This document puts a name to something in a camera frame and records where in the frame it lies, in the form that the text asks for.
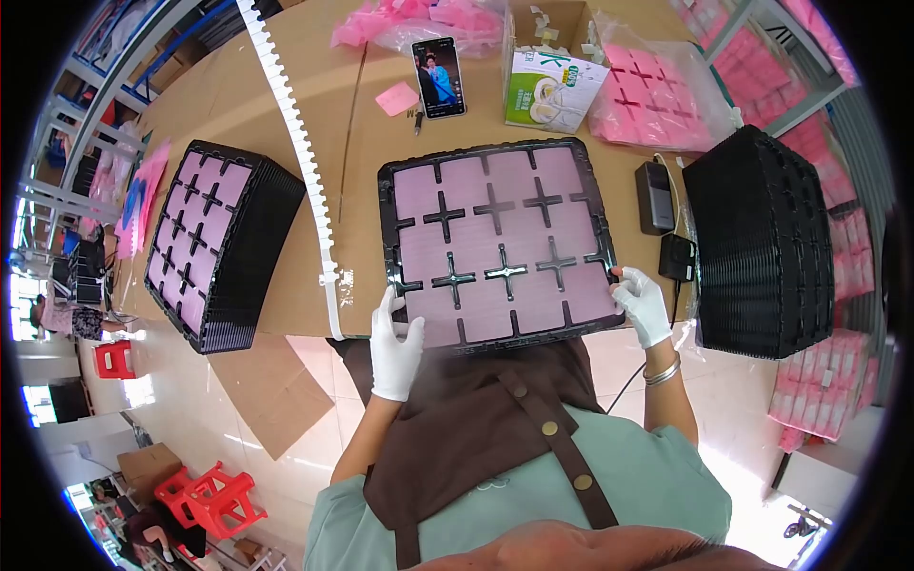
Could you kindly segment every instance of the red stool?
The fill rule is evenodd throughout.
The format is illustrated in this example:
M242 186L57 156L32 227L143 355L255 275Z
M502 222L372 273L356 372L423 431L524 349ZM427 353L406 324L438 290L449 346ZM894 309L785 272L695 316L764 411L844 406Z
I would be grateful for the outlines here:
M197 522L188 519L184 512L184 506L187 505L184 491L191 482L193 480L187 475L187 466L182 466L174 476L155 486L155 499L167 505L172 515L185 529L197 525Z
M95 347L95 368L99 378L136 378L133 367L128 365L130 341L121 339Z
M254 487L250 474L242 472L233 477L220 468L222 462L218 461L212 470L192 481L185 488L185 498L198 524L219 539L229 539L260 518L267 517L267 513L255 513L254 506L250 504L248 490ZM225 516L238 522L238 525L226 526Z

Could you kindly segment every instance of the white plastic chain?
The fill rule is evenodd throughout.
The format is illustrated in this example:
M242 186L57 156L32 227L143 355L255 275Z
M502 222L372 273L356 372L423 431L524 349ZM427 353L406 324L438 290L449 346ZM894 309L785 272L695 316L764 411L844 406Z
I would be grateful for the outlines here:
M286 129L289 130L289 136L292 137L292 146L295 148L298 165L302 169L302 180L304 180L308 198L311 201L314 225L317 227L317 239L323 266L323 273L318 276L318 282L324 287L327 297L330 333L334 339L342 341L343 334L340 331L339 312L336 308L336 281L339 279L339 274L336 273L336 262L330 254L330 248L334 245L330 238L333 230L330 228L330 217L327 216L329 209L324 206L326 201L322 192L324 187L318 183L321 176L316 172L317 163L314 161L314 153L309 151L311 143L307 139L308 132L304 129L302 120L298 118L299 111L295 109L296 101L292 97L292 88L287 85L289 77L282 74L285 67L279 63L279 54L273 53L276 44L270 42L270 32L263 29L264 23L260 20L260 10L254 7L253 0L235 0L235 2L238 4L238 10L248 28L250 41L257 50L260 66L270 83L276 104L280 106Z

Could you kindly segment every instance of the smartphone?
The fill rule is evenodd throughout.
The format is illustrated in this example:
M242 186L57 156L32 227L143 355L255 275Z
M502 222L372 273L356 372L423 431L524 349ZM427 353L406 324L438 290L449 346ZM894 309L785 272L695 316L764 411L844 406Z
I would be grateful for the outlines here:
M412 55L425 118L441 119L466 113L454 38L436 37L416 42L412 45Z

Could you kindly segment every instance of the cardboard table surface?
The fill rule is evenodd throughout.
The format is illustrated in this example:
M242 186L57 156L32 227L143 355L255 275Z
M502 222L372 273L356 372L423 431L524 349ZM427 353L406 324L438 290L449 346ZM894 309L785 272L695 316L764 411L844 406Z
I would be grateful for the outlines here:
M425 121L415 136L413 118L407 113L388 117L375 102L378 94L402 80L415 83L411 59L372 44L328 47L334 24L359 5L360 0L309 0L270 18L266 26L289 76L324 185L334 231L332 254L342 278L337 288L340 326L347 335L371 333L371 312L386 287L377 207L377 170L383 164L480 144L567 136L505 125L498 56L462 58L467 113ZM590 5L617 16L644 39L694 41L666 0L591 0ZM178 79L150 105L140 128L143 133L152 131L150 150L165 138L172 145L152 220L158 219L168 182L194 139L265 154L300 175L282 115L247 34L233 38ZM660 239L642 234L635 194L634 171L650 160L653 151L597 140L586 122L574 136L587 145L618 263L640 268L657 280L672 312L674 284L656 273ZM664 156L684 198L675 155ZM164 319L143 286L152 230L147 236L145 251L121 263L113 303L122 312ZM330 336L324 288L317 281L320 273L314 220L305 202L285 239L258 330ZM690 294L690 284L684 284L680 318L686 315Z

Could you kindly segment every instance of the hand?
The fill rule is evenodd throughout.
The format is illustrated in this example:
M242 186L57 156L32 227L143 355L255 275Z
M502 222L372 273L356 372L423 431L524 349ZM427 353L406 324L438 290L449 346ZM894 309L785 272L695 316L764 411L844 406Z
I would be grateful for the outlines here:
M636 268L615 267L612 273L622 280L610 286L610 294L632 320L641 348L648 349L671 336L660 286Z
M394 296L394 287L388 286L381 304L371 314L371 365L375 373L371 392L387 400L406 402L422 357L425 318L417 317L409 325L394 323L391 313L406 306L404 298ZM406 341L397 339L398 334L405 334Z

